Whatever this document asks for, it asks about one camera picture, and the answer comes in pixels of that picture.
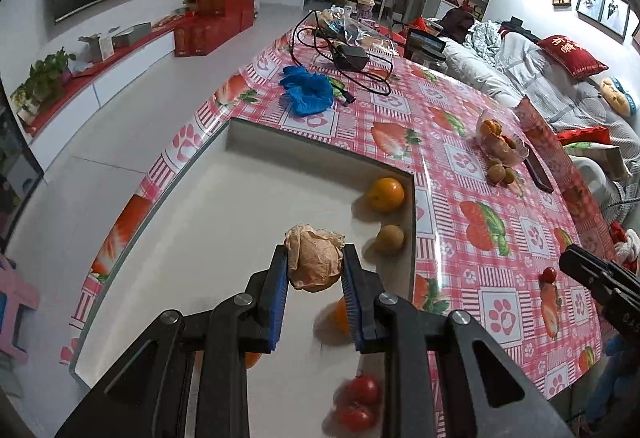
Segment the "red pillow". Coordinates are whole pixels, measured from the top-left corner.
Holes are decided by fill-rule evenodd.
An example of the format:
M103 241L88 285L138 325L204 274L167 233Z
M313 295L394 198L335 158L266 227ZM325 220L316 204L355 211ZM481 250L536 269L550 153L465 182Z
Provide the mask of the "red pillow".
M554 35L540 40L538 45L564 66L574 78L587 78L609 69L574 40Z
M606 127L586 127L584 129L571 129L558 134L558 139L562 145L569 145L576 142L594 142L604 145L611 145L609 129Z

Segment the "potted plant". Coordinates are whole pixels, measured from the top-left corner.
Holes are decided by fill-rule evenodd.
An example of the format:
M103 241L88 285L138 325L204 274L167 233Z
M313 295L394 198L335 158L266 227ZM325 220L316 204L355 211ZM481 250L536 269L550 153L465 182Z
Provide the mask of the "potted plant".
M18 116L30 125L43 106L59 100L64 94L64 85L71 78L68 63L75 60L73 53L58 52L47 55L44 60L36 60L29 69L29 78L11 95L18 108Z

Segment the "dining table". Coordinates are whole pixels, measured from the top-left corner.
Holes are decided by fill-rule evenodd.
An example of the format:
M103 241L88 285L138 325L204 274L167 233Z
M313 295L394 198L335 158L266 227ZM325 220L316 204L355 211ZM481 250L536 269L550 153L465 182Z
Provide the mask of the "dining table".
M413 184L407 208L414 221L408 241L411 282L404 296L419 310L468 312L546 398L576 382L602 354L596 305L587 288L559 270L553 285L540 277L545 268L558 268L572 243L604 259L615 254L593 196L530 101L524 98L510 109L445 74L389 55L391 74L378 58L370 59L366 71L387 75L390 94L362 75L350 75L372 88L367 92L315 49L296 42L296 59L308 71L326 74L356 97L353 103L336 98L327 110L298 117L279 84L283 69L293 65L293 37L290 30L239 68L158 154L88 263L60 362L69 364L81 353L100 299L108 295L106 285L117 279L112 271L127 265L134 234L145 230L177 183L195 172L191 165L207 150L207 140L239 119L405 173ZM529 144L552 193L537 188L524 163L513 166L509 185L487 179L489 157L476 137L482 114ZM431 378L437 393L435 366ZM442 431L439 397L436 413Z

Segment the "power adapter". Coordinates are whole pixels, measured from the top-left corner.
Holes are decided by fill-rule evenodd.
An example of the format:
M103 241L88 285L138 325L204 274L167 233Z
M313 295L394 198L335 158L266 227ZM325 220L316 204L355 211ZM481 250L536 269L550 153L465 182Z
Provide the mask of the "power adapter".
M367 52L359 46L339 44L333 56L335 67L342 71L362 71L369 62Z

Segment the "white tray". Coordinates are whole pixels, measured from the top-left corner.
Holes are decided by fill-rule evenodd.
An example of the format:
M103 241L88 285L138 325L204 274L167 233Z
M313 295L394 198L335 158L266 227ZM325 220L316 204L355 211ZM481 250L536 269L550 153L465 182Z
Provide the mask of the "white tray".
M363 208L362 195L384 176L407 198L390 216ZM409 297L414 273L412 177L392 167L282 131L234 119L210 141L153 214L111 280L84 332L74 373L88 386L166 309L183 315L214 308L266 269L294 225L343 233L364 268ZM396 258L369 246L383 224L398 223L407 244ZM340 281L310 294L289 289L276 352L247 372L252 436L324 436L335 391L358 371L360 355L332 322ZM372 364L382 374L382 357Z

